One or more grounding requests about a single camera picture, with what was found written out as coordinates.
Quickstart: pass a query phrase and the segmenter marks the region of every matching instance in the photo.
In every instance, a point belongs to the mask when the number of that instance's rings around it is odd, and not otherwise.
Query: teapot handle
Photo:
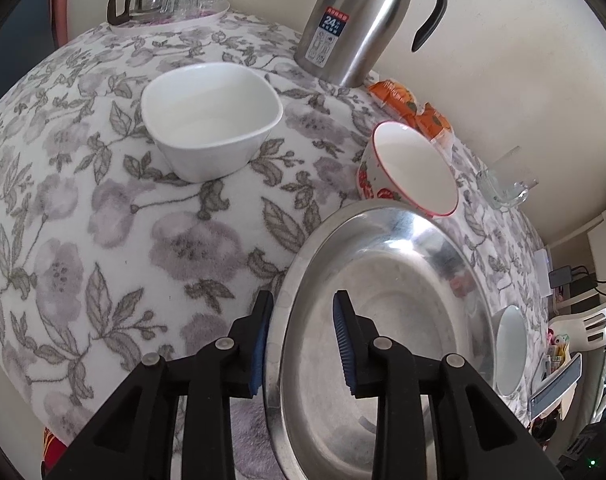
[[[117,16],[116,14],[116,0],[108,0],[107,2],[107,22],[110,25],[123,25],[130,20],[130,2],[131,0],[125,0],[123,12]]]
[[[421,26],[421,28],[416,32],[416,36],[414,36],[414,43],[412,44],[412,52],[416,52],[423,46],[423,43],[427,41],[427,39],[432,35],[434,29],[438,26],[443,18],[443,14],[445,14],[445,9],[448,7],[448,0],[436,0],[436,6],[430,17],[427,19],[425,23]]]

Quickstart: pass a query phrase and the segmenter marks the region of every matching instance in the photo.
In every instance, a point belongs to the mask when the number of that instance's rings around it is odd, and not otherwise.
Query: red cloth
[[[48,428],[43,431],[42,474],[48,474],[68,447],[56,438]]]

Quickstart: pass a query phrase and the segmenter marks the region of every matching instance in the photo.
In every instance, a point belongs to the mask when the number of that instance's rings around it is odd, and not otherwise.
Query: floral tablecloth
[[[192,354],[248,313],[258,289],[277,294],[305,238],[358,200],[357,162],[386,117],[364,89],[302,72],[292,61],[298,39],[240,12],[134,37],[101,25],[1,99],[0,361],[65,444],[142,354]],[[285,114],[248,166],[187,184],[142,124],[141,91],[162,72],[215,60],[262,70]],[[532,265],[542,243],[518,210],[488,207],[474,181],[480,162],[458,140],[451,161],[461,200],[440,224],[492,310],[514,303],[526,314],[528,365],[506,399],[526,421],[547,330]],[[240,475],[279,478],[261,399],[232,412]]]

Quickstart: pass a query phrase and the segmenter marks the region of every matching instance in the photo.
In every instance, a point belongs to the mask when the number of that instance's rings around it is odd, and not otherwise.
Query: white wall
[[[231,0],[301,30],[315,0]],[[434,0],[413,0],[377,69],[431,101],[486,162],[517,144],[541,184],[524,210],[552,239],[606,207],[606,32],[583,0],[449,0],[419,52]],[[70,0],[74,37],[107,0]]]

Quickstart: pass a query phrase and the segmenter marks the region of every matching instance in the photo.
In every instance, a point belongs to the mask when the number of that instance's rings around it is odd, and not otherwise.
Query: power adapter
[[[554,269],[548,274],[550,288],[558,288],[572,282],[572,268],[569,265]]]

